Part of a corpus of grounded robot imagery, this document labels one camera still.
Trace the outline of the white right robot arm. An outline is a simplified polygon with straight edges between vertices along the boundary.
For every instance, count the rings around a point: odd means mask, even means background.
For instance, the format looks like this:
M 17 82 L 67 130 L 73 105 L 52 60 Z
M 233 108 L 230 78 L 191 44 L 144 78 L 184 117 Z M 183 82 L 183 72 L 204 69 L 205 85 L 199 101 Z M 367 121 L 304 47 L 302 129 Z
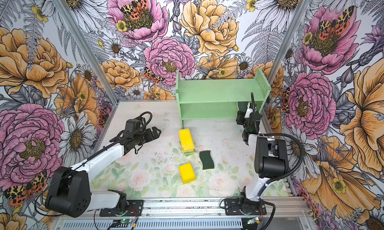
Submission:
M 261 115 L 250 106 L 238 111 L 236 122 L 244 127 L 242 134 L 244 143 L 255 151 L 256 172 L 256 176 L 241 192 L 242 202 L 258 202 L 263 191 L 290 170 L 286 142 L 260 134 L 260 120 Z

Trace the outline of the yellow sponge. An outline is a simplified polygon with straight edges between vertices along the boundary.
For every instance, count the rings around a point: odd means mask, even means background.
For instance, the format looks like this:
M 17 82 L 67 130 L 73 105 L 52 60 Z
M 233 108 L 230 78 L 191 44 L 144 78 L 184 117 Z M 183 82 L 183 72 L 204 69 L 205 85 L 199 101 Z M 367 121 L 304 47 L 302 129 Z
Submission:
M 189 153 L 195 149 L 195 144 L 189 129 L 179 130 L 179 138 L 183 153 Z

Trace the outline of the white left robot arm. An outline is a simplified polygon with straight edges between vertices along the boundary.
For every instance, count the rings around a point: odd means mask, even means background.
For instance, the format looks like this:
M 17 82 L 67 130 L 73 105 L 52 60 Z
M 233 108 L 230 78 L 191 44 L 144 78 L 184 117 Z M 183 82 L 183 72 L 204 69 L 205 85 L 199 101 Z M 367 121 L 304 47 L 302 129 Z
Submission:
M 117 190 L 92 192 L 92 180 L 129 151 L 137 153 L 144 144 L 157 140 L 161 133 L 156 127 L 133 133 L 121 131 L 108 146 L 86 160 L 71 167 L 60 167 L 48 187 L 45 208 L 73 218 L 101 209 L 125 213 L 128 210 L 127 195 Z

